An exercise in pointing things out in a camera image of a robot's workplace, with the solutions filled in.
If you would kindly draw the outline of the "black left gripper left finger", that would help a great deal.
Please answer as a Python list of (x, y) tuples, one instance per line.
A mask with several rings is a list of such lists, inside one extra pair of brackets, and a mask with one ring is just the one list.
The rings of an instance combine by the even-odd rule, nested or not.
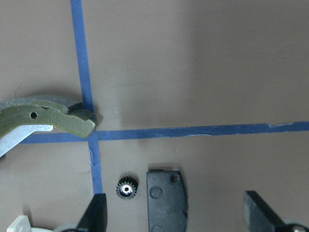
[(79, 221), (78, 232), (105, 232), (107, 228), (106, 194), (95, 194)]

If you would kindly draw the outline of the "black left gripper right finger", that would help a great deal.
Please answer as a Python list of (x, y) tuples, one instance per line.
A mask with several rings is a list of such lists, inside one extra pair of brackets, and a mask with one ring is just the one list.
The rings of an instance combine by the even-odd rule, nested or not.
[(286, 224), (253, 190), (243, 196), (243, 216), (250, 232), (284, 232)]

